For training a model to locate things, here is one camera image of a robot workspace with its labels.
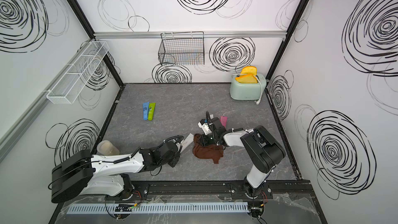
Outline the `brown cloth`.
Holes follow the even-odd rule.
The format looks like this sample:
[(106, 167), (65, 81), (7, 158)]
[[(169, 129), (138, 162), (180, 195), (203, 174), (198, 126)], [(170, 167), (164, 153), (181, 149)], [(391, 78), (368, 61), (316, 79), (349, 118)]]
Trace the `brown cloth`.
[(211, 144), (203, 146), (203, 137), (201, 134), (195, 134), (193, 138), (194, 147), (192, 153), (199, 159), (211, 159), (214, 164), (218, 164), (223, 157), (224, 147), (222, 145)]

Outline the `magenta toothpaste tube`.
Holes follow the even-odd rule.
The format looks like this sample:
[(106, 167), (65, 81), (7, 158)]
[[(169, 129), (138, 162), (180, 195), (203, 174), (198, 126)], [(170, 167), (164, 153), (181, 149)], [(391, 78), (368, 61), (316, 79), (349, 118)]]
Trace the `magenta toothpaste tube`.
[(226, 116), (220, 117), (220, 122), (221, 122), (222, 126), (225, 128), (227, 127), (227, 121), (228, 121), (228, 118)]

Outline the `green toothpaste tube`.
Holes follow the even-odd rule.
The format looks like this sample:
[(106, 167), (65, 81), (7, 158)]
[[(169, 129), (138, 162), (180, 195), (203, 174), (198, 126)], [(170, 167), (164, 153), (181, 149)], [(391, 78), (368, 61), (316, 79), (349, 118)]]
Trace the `green toothpaste tube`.
[(148, 105), (148, 120), (149, 121), (153, 120), (154, 110), (155, 110), (155, 103), (149, 103), (149, 105)]

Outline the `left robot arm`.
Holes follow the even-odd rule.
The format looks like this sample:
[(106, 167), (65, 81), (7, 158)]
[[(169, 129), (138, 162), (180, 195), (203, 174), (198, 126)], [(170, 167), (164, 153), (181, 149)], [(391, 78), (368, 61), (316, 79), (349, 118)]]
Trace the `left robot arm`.
[(52, 170), (51, 202), (62, 203), (80, 195), (106, 195), (127, 200), (134, 186), (129, 175), (152, 172), (165, 164), (174, 167), (182, 151), (183, 136), (159, 146), (138, 148), (128, 155), (100, 156), (88, 150), (74, 154)]

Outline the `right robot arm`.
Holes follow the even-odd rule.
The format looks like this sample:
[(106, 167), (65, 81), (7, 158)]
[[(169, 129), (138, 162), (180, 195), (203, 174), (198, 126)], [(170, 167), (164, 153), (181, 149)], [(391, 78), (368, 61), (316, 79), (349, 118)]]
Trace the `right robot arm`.
[(252, 161), (252, 168), (243, 180), (243, 191), (250, 198), (256, 198), (267, 188), (265, 185), (273, 169), (285, 158), (284, 148), (259, 125), (253, 129), (226, 129), (217, 117), (202, 119), (198, 123), (204, 132), (199, 145), (204, 148), (243, 147)]

